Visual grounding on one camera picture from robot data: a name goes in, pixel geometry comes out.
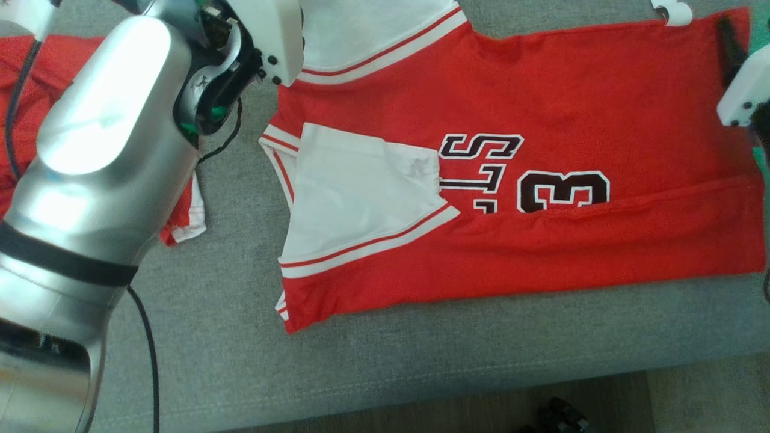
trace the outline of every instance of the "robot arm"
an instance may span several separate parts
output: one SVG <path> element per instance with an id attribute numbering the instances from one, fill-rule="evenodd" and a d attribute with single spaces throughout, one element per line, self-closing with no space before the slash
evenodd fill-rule
<path id="1" fill-rule="evenodd" d="M 0 431 L 88 431 L 113 308 L 255 77 L 300 72 L 296 0 L 120 0 L 0 223 Z M 58 2 L 0 0 L 42 41 Z"/>

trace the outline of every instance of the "gray fabric surface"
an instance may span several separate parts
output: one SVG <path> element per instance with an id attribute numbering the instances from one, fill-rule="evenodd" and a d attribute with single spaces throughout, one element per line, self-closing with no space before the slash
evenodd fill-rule
<path id="1" fill-rule="evenodd" d="M 460 3 L 492 36 L 656 16 L 648 0 Z M 690 4 L 703 16 L 745 0 Z M 106 0 L 68 0 L 55 30 L 100 35 L 121 17 Z M 289 214 L 256 145 L 275 89 L 252 86 L 244 102 L 239 139 L 199 170 L 209 230 L 154 249 L 135 282 L 158 345 L 163 431 L 263 425 L 770 347 L 770 306 L 757 274 L 401 306 L 288 337 L 273 305 Z M 149 379 L 139 315 L 124 299 L 111 323 L 93 431 L 150 431 Z"/>

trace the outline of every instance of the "number 3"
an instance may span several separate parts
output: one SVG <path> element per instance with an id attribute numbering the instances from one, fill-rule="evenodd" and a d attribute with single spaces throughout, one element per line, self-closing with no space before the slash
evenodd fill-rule
<path id="1" fill-rule="evenodd" d="M 519 178 L 518 209 L 532 213 L 546 210 L 549 203 L 574 204 L 576 191 L 588 191 L 588 201 L 577 206 L 610 201 L 610 181 L 599 171 L 550 173 L 530 170 Z M 549 198 L 541 199 L 540 189 L 551 191 Z"/>

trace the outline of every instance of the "basketball jersey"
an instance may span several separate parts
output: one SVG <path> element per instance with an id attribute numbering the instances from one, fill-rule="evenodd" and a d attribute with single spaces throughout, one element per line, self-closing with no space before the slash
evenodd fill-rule
<path id="1" fill-rule="evenodd" d="M 717 15 L 497 40 L 440 9 L 279 88 L 259 142 L 291 209 L 289 332 L 406 302 L 764 268 L 762 175 L 715 108 Z M 725 14 L 746 43 L 748 10 Z"/>

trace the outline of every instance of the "white clip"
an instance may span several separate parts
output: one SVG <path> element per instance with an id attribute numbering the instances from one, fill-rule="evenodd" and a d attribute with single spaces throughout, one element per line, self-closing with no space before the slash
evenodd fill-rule
<path id="1" fill-rule="evenodd" d="M 692 9 L 677 0 L 651 0 L 652 7 L 666 18 L 667 27 L 682 27 L 692 22 Z"/>

